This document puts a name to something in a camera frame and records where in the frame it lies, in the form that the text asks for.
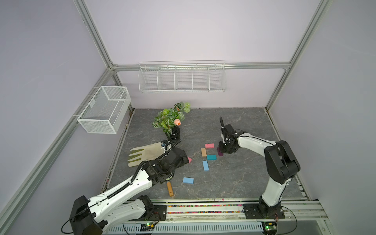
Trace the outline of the purple block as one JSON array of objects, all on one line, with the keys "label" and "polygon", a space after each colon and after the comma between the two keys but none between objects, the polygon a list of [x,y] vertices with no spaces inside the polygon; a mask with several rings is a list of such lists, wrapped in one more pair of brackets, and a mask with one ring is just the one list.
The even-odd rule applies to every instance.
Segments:
[{"label": "purple block", "polygon": [[219,147],[217,148],[217,153],[218,153],[218,156],[223,156],[223,153],[221,152]]}]

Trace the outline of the teal block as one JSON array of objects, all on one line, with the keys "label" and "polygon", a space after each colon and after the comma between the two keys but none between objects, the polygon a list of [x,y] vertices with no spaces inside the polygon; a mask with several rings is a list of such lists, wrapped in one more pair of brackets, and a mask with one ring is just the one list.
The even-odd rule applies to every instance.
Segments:
[{"label": "teal block", "polygon": [[208,160],[208,161],[214,161],[214,160],[216,160],[216,159],[217,159],[216,155],[208,155],[208,156],[207,156],[207,160]]}]

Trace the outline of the light blue block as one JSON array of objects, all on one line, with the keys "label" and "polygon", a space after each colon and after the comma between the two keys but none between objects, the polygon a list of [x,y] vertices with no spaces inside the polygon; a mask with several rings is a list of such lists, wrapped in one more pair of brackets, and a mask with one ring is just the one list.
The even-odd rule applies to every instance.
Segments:
[{"label": "light blue block", "polygon": [[184,177],[183,178],[183,183],[184,184],[194,184],[194,179],[193,178],[189,178],[189,177]]},{"label": "light blue block", "polygon": [[208,161],[203,161],[202,164],[203,164],[203,169],[204,169],[204,171],[209,171],[209,164],[208,164]]}]

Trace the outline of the tan wooden block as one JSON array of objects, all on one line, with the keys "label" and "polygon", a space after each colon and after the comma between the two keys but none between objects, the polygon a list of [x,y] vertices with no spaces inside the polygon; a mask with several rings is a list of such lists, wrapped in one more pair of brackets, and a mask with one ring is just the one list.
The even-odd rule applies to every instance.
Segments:
[{"label": "tan wooden block", "polygon": [[202,154],[202,157],[207,157],[206,148],[201,149],[201,154]]}]

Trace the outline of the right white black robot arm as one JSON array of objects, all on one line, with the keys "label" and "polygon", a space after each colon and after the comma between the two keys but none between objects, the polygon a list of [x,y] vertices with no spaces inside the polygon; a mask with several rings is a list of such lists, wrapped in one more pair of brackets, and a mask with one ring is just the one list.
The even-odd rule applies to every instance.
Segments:
[{"label": "right white black robot arm", "polygon": [[221,121],[222,141],[218,143],[223,154],[235,153],[240,148],[253,151],[265,159],[269,181],[259,199],[258,210],[264,215],[275,212],[289,182],[301,170],[291,147],[286,141],[268,141]]}]

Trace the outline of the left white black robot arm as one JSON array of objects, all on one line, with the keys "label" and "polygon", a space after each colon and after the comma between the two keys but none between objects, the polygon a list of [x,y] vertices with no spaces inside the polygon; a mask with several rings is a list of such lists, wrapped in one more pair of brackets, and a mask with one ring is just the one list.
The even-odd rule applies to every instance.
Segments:
[{"label": "left white black robot arm", "polygon": [[118,223],[140,218],[161,220],[150,198],[141,192],[169,181],[176,169],[190,162],[184,150],[174,147],[154,160],[142,161],[130,178],[110,190],[91,198],[79,197],[67,221],[71,233],[101,235]]}]

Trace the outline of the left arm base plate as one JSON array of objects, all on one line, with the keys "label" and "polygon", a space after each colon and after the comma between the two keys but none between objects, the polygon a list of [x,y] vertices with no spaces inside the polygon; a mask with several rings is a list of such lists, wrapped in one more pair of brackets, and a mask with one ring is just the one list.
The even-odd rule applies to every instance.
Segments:
[{"label": "left arm base plate", "polygon": [[131,221],[165,221],[167,216],[166,205],[155,205],[151,211],[146,211],[138,219],[132,219]]}]

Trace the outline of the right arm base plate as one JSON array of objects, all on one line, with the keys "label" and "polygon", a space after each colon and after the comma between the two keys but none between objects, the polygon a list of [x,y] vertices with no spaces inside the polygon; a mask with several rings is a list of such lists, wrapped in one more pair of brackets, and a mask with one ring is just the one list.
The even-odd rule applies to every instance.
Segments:
[{"label": "right arm base plate", "polygon": [[265,204],[244,204],[242,212],[246,219],[284,219],[285,213],[281,204],[269,207]]}]

